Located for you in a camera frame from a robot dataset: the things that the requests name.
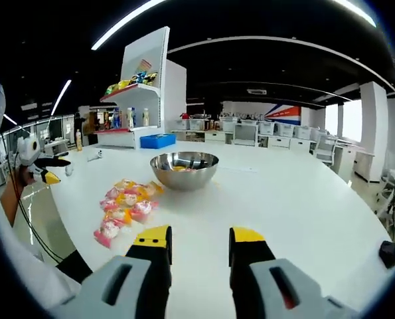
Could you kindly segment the person's left hand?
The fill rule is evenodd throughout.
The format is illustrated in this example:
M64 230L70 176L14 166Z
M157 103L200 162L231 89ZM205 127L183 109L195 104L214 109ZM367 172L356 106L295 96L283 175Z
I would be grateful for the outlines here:
M29 171L29 168L27 166L20 165L17 170L17 183L22 187L26 187L34 182L35 179L33 177L33 173Z

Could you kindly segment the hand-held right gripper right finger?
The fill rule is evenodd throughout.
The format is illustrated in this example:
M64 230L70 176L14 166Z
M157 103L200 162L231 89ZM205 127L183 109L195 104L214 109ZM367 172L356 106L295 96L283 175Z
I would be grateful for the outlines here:
M237 318L358 318L287 259L277 259L254 230L229 230L230 288Z

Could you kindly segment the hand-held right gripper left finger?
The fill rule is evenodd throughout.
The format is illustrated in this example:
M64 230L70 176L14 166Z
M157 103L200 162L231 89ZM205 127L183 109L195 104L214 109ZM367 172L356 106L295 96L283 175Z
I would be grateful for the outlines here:
M124 256L87 277L57 318L164 318L171 287L172 229L146 229Z

